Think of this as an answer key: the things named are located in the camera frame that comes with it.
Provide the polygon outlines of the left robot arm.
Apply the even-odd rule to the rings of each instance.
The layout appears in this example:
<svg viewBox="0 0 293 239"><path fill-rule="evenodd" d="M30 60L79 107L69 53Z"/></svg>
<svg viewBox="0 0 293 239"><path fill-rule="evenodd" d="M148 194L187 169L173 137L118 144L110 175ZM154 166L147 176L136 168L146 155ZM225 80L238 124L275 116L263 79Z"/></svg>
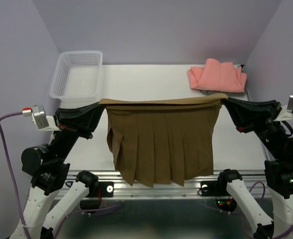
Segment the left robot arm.
<svg viewBox="0 0 293 239"><path fill-rule="evenodd" d="M56 206L52 203L65 184L70 164L65 159L78 138L91 139L104 107L93 103L75 109L58 108L48 116L43 106L24 108L39 131L52 131L50 143L25 149L21 154L22 171L32 177L26 206L19 210L20 221L12 239L52 239L57 226L85 197L98 190L98 177L80 172L67 194Z"/></svg>

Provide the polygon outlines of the grey pleated skirt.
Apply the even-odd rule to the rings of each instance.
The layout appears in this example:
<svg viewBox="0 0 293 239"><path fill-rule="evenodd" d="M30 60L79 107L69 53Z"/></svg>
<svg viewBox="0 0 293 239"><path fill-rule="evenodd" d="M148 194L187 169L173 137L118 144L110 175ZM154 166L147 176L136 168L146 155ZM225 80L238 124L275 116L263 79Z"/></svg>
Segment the grey pleated skirt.
<svg viewBox="0 0 293 239"><path fill-rule="evenodd" d="M204 95L213 95L213 94L219 93L218 91L205 91L205 90L201 90L200 92Z"/></svg>

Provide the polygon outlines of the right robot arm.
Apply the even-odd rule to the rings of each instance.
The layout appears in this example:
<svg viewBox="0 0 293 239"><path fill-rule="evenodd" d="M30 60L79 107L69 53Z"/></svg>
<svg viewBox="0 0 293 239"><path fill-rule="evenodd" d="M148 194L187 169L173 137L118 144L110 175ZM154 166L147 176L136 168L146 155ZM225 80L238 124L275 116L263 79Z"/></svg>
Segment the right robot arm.
<svg viewBox="0 0 293 239"><path fill-rule="evenodd" d="M240 133L254 132L274 157L266 160L265 178L273 203L269 217L246 188L236 170L219 174L216 188L229 194L249 222L255 239L293 239L293 98L288 105L272 100L249 102L224 99L223 105Z"/></svg>

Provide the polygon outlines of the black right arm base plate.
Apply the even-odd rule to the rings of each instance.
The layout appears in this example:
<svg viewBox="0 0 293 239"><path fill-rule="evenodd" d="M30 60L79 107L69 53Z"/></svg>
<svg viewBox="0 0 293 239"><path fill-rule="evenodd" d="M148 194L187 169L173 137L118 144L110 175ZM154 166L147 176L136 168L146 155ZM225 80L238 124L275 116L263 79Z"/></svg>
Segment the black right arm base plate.
<svg viewBox="0 0 293 239"><path fill-rule="evenodd" d="M198 193L203 197L220 197L225 195L217 180L201 181Z"/></svg>

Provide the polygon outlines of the pink skirt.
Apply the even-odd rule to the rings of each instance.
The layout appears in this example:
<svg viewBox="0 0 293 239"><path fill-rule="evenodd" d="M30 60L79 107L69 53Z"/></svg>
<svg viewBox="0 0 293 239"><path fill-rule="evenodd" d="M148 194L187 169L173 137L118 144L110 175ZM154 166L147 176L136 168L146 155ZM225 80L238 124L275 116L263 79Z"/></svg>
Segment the pink skirt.
<svg viewBox="0 0 293 239"><path fill-rule="evenodd" d="M187 71L190 88L204 91L243 93L247 74L231 62L209 58L203 67L193 66Z"/></svg>

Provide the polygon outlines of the olive brown skirt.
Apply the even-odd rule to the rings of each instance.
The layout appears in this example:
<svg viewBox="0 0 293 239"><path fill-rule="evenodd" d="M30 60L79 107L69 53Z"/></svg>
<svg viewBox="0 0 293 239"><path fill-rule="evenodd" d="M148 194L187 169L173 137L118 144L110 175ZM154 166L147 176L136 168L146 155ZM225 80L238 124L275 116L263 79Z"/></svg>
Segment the olive brown skirt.
<svg viewBox="0 0 293 239"><path fill-rule="evenodd" d="M129 185L175 183L214 172L212 137L225 94L129 102L102 99L114 167Z"/></svg>

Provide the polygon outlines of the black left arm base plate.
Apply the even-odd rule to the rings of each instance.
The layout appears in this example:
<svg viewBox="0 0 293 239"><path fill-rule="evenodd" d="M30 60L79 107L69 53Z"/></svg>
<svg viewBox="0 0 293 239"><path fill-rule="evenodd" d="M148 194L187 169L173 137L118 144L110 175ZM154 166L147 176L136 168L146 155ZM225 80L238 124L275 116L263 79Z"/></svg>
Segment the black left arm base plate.
<svg viewBox="0 0 293 239"><path fill-rule="evenodd" d="M113 181L99 181L89 187L87 198L111 198L114 195Z"/></svg>

